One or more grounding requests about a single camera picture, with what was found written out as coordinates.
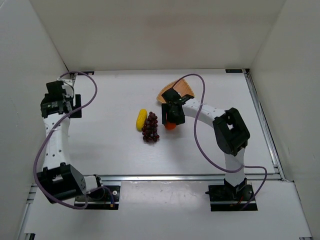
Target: white table surface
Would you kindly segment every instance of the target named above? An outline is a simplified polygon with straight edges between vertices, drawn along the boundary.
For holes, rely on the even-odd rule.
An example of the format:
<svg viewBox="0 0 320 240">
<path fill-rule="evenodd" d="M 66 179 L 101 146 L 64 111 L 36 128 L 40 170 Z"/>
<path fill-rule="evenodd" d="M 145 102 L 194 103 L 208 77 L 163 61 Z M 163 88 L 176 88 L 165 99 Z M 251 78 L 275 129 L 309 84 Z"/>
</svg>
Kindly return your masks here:
<svg viewBox="0 0 320 240">
<path fill-rule="evenodd" d="M 260 181 L 253 183 L 255 191 Z M 299 240 L 311 237 L 292 182 L 269 180 L 258 211 L 210 212 L 210 182 L 121 184 L 119 210 L 72 210 L 38 191 L 25 233 L 35 240 Z"/>
<path fill-rule="evenodd" d="M 218 109 L 237 108 L 247 125 L 251 138 L 245 152 L 246 165 L 261 165 L 274 173 L 272 159 L 260 127 L 254 104 L 243 73 L 226 73 L 224 69 L 203 70 L 134 70 L 96 71 L 93 75 L 98 93 L 82 118 L 71 120 L 69 151 L 72 164 L 82 174 L 99 175 L 200 175 L 222 174 L 199 152 L 193 135 L 194 119 L 173 131 L 161 124 L 161 105 L 156 101 L 163 87 L 183 75 L 198 73 L 206 83 L 205 102 Z M 197 99 L 202 83 L 194 76 L 187 82 Z M 85 104 L 94 93 L 94 86 L 85 76 L 77 76 L 75 93 Z M 145 143 L 136 129 L 140 109 L 158 116 L 160 140 Z M 198 123 L 198 139 L 207 155 L 225 167 L 213 128 Z M 262 173 L 261 169 L 246 169 Z"/>
</svg>

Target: cable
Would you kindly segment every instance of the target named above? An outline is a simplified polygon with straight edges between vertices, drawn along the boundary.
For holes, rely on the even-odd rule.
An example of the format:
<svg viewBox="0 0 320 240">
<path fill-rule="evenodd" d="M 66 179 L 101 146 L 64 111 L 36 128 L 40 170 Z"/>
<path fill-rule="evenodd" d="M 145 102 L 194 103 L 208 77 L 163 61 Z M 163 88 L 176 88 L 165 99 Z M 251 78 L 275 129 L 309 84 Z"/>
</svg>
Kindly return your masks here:
<svg viewBox="0 0 320 240">
<path fill-rule="evenodd" d="M 38 161 L 39 161 L 39 158 L 40 158 L 40 155 L 42 153 L 42 151 L 44 150 L 45 146 L 47 145 L 47 143 L 49 142 L 49 139 L 50 137 L 52 136 L 52 134 L 54 133 L 56 127 L 66 118 L 70 117 L 72 114 L 76 113 L 77 111 L 81 110 L 81 109 L 84 109 L 85 107 L 87 107 L 88 105 L 90 105 L 92 103 L 92 101 L 96 98 L 97 96 L 97 92 L 98 92 L 98 87 L 97 87 L 97 84 L 95 82 L 95 80 L 89 76 L 88 74 L 84 73 L 84 72 L 81 72 L 81 71 L 68 71 L 68 72 L 65 72 L 64 74 L 62 74 L 60 78 L 64 77 L 65 75 L 67 74 L 82 74 L 84 76 L 86 76 L 87 78 L 89 78 L 93 85 L 94 85 L 94 94 L 92 96 L 92 98 L 85 104 L 85 105 L 82 105 L 70 112 L 68 112 L 67 114 L 65 114 L 63 117 L 61 117 L 56 123 L 55 125 L 53 125 L 52 129 L 50 130 L 50 132 L 48 133 L 48 135 L 46 136 L 46 138 L 44 139 L 39 151 L 37 152 L 36 156 L 35 156 L 35 160 L 34 160 L 34 163 L 33 163 L 33 177 L 34 177 L 34 180 L 35 180 L 35 183 L 37 184 L 38 188 L 41 190 L 41 192 L 43 192 L 43 194 L 48 198 L 50 199 L 51 201 L 55 202 L 55 203 L 58 203 L 60 205 L 63 205 L 65 207 L 68 207 L 68 208 L 71 208 L 71 209 L 76 209 L 76 210 L 82 210 L 82 209 L 85 209 L 87 206 L 88 206 L 88 199 L 87 199 L 87 194 L 84 195 L 84 200 L 85 200 L 85 205 L 84 206 L 73 206 L 71 204 L 68 204 L 68 203 L 65 203 L 57 198 L 55 198 L 54 196 L 52 196 L 49 192 L 47 192 L 44 187 L 41 185 L 39 179 L 38 179 L 38 176 L 37 176 L 37 165 L 38 165 Z M 110 189 L 106 186 L 100 186 L 100 187 L 97 187 L 93 190 L 91 190 L 90 192 L 94 192 L 96 190 L 99 190 L 99 189 L 106 189 L 109 193 L 110 193 L 110 198 L 111 198 L 111 203 L 115 203 L 114 201 L 114 197 L 110 191 Z"/>
<path fill-rule="evenodd" d="M 225 169 L 223 167 L 220 167 L 219 165 L 217 165 L 216 163 L 214 163 L 207 155 L 206 153 L 203 151 L 203 149 L 201 148 L 200 146 L 200 143 L 198 141 L 198 137 L 197 137 L 197 122 L 198 122 L 198 118 L 199 118 L 199 115 L 200 115 L 200 112 L 201 112 L 201 109 L 202 109 L 202 106 L 204 104 L 204 99 L 205 99 L 205 92 L 206 92 L 206 84 L 205 84 L 205 80 L 203 79 L 202 76 L 200 76 L 199 74 L 196 74 L 196 73 L 190 73 L 190 74 L 187 74 L 181 78 L 179 78 L 172 86 L 172 88 L 175 87 L 175 85 L 177 85 L 177 83 L 179 81 L 181 81 L 182 79 L 186 78 L 186 77 L 189 77 L 189 76 L 196 76 L 198 78 L 201 79 L 202 81 L 202 85 L 203 85 L 203 90 L 202 90 L 202 96 L 201 96 L 201 100 L 200 100 L 200 106 L 199 106 L 199 110 L 198 112 L 196 113 L 195 115 L 195 118 L 194 118 L 194 125 L 193 125 L 193 135 L 194 135 L 194 140 L 195 140 L 195 144 L 197 145 L 199 151 L 201 152 L 201 154 L 203 155 L 203 157 L 211 164 L 213 165 L 214 167 L 216 167 L 217 169 L 225 172 L 225 173 L 237 173 L 239 172 L 241 169 L 243 168 L 247 168 L 247 169 L 263 169 L 264 170 L 264 179 L 261 183 L 261 185 L 259 186 L 259 188 L 257 189 L 257 191 L 255 192 L 255 194 L 250 198 L 250 200 L 240 209 L 243 210 L 244 208 L 246 208 L 248 206 L 248 204 L 256 197 L 256 195 L 258 194 L 258 192 L 261 190 L 261 188 L 263 187 L 263 185 L 265 184 L 266 180 L 267 180 L 267 176 L 268 176 L 268 172 L 267 172 L 267 169 L 264 167 L 264 166 L 246 166 L 246 165 L 241 165 L 241 167 L 239 167 L 238 169 L 236 170 L 228 170 L 228 169 Z"/>
</svg>

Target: white box enclosure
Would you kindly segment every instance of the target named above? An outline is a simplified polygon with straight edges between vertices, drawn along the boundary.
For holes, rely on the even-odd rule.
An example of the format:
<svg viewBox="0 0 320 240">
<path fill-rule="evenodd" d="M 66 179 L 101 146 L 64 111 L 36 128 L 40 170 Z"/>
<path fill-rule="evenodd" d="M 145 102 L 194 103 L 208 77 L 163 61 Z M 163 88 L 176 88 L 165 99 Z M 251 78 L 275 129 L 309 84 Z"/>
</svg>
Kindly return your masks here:
<svg viewBox="0 0 320 240">
<path fill-rule="evenodd" d="M 320 239 L 319 13 L 317 0 L 0 0 L 0 238 Z M 99 87 L 71 122 L 70 156 L 84 175 L 121 184 L 118 211 L 66 210 L 34 185 L 40 102 L 67 69 L 94 71 Z M 245 161 L 269 173 L 257 213 L 207 211 L 206 187 L 224 175 L 198 152 L 192 119 L 177 136 L 160 129 L 152 148 L 136 140 L 139 109 L 160 116 L 161 88 L 193 72 L 205 101 L 236 107 L 251 131 Z M 186 80 L 198 98 L 198 80 Z M 75 91 L 86 102 L 92 86 L 77 76 Z M 199 124 L 198 134 L 223 165 L 213 130 Z M 263 172 L 245 173 L 257 189 Z"/>
</svg>

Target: metal frame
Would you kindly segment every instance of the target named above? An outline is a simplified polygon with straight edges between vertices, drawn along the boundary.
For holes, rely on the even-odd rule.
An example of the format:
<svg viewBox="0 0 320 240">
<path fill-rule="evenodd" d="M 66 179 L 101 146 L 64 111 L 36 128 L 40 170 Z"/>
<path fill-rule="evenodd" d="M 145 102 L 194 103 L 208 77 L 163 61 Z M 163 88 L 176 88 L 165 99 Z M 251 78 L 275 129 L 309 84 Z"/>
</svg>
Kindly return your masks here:
<svg viewBox="0 0 320 240">
<path fill-rule="evenodd" d="M 250 74 L 250 70 L 249 69 L 243 69 L 243 74 L 244 74 L 246 83 L 247 83 L 248 88 L 249 88 L 249 92 L 250 92 L 250 95 L 251 95 L 251 98 L 252 98 L 252 101 L 253 101 L 253 104 L 254 104 L 254 108 L 255 108 L 256 114 L 257 114 L 259 122 L 260 122 L 260 126 L 262 128 L 262 132 L 263 132 L 263 135 L 264 135 L 265 142 L 267 144 L 267 147 L 269 149 L 269 153 L 271 155 L 272 162 L 273 162 L 274 165 L 276 165 L 276 168 L 279 171 L 281 179 L 283 181 L 287 181 L 286 177 L 285 177 L 285 174 L 284 174 L 284 171 L 283 171 L 283 168 L 281 166 L 281 162 L 280 162 L 280 159 L 279 159 L 279 156 L 278 156 L 278 153 L 277 153 L 277 149 L 276 149 L 275 143 L 273 141 L 273 138 L 272 138 L 272 135 L 271 135 L 271 132 L 270 132 L 267 120 L 266 120 L 266 116 L 264 114 L 264 111 L 262 109 L 261 103 L 259 101 L 257 90 L 256 90 L 256 87 L 254 85 L 254 81 L 252 79 L 252 76 Z"/>
</svg>

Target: toy fruit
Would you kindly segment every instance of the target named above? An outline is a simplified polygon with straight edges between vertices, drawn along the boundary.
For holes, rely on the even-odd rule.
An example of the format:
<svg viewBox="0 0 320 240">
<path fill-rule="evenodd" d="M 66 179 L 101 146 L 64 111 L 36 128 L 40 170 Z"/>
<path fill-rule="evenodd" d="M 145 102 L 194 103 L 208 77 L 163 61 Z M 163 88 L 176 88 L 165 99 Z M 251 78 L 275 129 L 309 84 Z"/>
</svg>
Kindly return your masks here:
<svg viewBox="0 0 320 240">
<path fill-rule="evenodd" d="M 147 110 L 141 109 L 139 111 L 139 115 L 138 115 L 138 117 L 136 119 L 136 123 L 135 123 L 136 129 L 138 129 L 138 131 L 142 130 L 142 128 L 145 124 L 145 121 L 147 119 L 147 115 L 148 115 Z"/>
</svg>

